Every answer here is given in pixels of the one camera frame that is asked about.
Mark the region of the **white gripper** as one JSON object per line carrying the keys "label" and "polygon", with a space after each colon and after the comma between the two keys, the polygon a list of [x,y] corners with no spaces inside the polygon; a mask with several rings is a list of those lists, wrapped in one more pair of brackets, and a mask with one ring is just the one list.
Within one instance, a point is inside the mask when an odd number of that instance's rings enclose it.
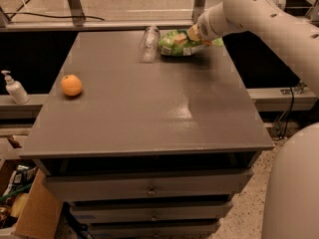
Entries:
{"label": "white gripper", "polygon": [[222,2],[203,12],[196,24],[186,31],[192,41],[199,41],[200,38],[212,41],[230,32],[231,25],[225,17]]}

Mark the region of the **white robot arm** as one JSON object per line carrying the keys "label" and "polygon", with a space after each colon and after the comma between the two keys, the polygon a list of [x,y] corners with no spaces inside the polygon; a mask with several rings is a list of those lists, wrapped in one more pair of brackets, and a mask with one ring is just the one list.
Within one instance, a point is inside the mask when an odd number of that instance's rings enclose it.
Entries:
{"label": "white robot arm", "polygon": [[[319,96],[318,28],[285,13],[279,0],[222,0],[187,30],[212,41],[249,31]],[[272,166],[261,239],[319,239],[319,123],[291,136]]]}

